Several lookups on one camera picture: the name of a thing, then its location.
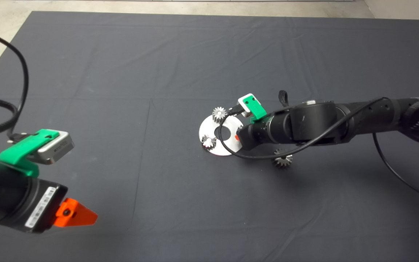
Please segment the green mount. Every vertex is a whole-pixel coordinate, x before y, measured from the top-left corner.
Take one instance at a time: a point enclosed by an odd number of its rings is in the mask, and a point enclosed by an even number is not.
[[[243,102],[253,114],[253,116],[250,118],[250,122],[252,124],[266,116],[266,110],[263,108],[263,106],[261,106],[261,103],[258,100],[256,100],[254,96],[248,96],[244,98]]]
[[[38,177],[38,166],[27,160],[27,156],[59,136],[58,131],[40,129],[0,153],[0,162],[21,171],[28,177]]]

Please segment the white disc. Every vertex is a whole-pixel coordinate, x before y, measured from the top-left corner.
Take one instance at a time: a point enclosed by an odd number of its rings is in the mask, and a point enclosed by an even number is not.
[[[239,151],[242,148],[242,144],[240,141],[236,139],[237,130],[239,127],[243,126],[243,124],[238,120],[235,116],[229,116],[226,121],[224,122],[223,126],[229,129],[231,132],[231,136],[227,140],[224,140],[224,143],[228,148],[232,151]],[[215,138],[214,130],[219,127],[218,123],[213,121],[213,116],[208,116],[200,125],[200,130],[198,131],[198,135],[200,136],[199,140],[201,143],[201,139],[203,136],[208,136],[209,138]],[[216,139],[216,146],[208,150],[210,153],[213,153],[218,156],[229,156],[231,153],[224,148],[221,144],[219,139]]]

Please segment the table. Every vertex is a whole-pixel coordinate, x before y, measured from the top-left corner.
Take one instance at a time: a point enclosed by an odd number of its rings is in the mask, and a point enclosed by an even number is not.
[[[268,111],[280,89],[291,104],[419,96],[419,20],[33,12],[12,43],[30,71],[16,131],[71,133],[75,149],[40,177],[99,218],[41,235],[0,226],[0,261],[419,261],[419,195],[371,136],[309,148],[287,171],[197,137],[247,93]],[[0,99],[20,93],[7,50]],[[379,138],[419,186],[419,144]]]

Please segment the small spur gear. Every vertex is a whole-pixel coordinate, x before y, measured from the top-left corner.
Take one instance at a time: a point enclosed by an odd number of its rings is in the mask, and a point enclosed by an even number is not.
[[[203,138],[201,138],[201,145],[206,150],[211,150],[216,146],[216,138],[210,138],[209,136],[205,135]]]
[[[276,149],[274,151],[275,155],[279,155],[282,154],[283,151],[281,149]],[[288,156],[283,156],[281,158],[275,158],[272,160],[274,166],[276,166],[277,168],[288,168],[293,161],[293,156],[292,155],[288,155]]]
[[[224,117],[226,117],[227,111],[223,107],[217,107],[213,110],[213,121],[216,123],[221,123]]]

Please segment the sticker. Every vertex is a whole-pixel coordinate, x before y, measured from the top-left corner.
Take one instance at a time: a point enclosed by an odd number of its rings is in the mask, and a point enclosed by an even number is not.
[[[25,226],[32,229],[33,226],[35,226],[36,222],[40,218],[41,214],[43,214],[43,211],[45,210],[46,206],[48,205],[49,201],[51,200],[51,197],[56,192],[56,188],[53,186],[48,187],[45,194],[41,197],[40,201],[36,205],[35,209],[33,210],[32,214],[28,218],[27,222],[25,222]]]

